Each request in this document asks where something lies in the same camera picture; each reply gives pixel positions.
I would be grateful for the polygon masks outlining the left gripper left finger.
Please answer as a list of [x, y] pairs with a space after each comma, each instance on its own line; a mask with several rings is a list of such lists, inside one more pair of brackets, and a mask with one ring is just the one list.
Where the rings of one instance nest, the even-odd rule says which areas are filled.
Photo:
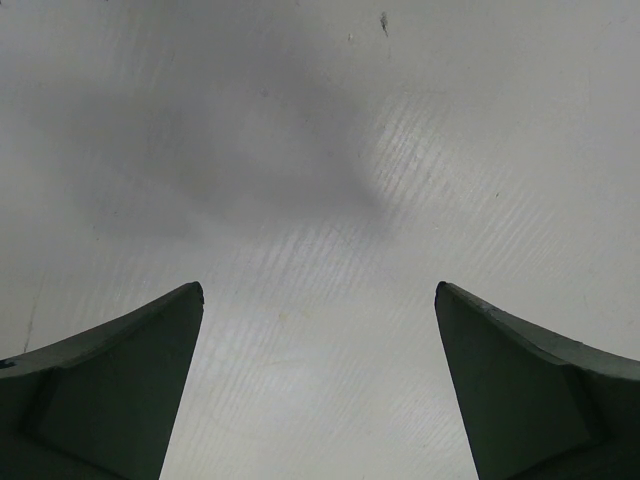
[[187, 283], [1, 362], [4, 479], [157, 479], [204, 313]]

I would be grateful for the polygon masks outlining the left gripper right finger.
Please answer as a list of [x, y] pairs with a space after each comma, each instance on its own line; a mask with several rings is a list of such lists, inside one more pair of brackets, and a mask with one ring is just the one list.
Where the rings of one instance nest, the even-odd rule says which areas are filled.
[[639, 363], [447, 282], [435, 313], [481, 479], [636, 479]]

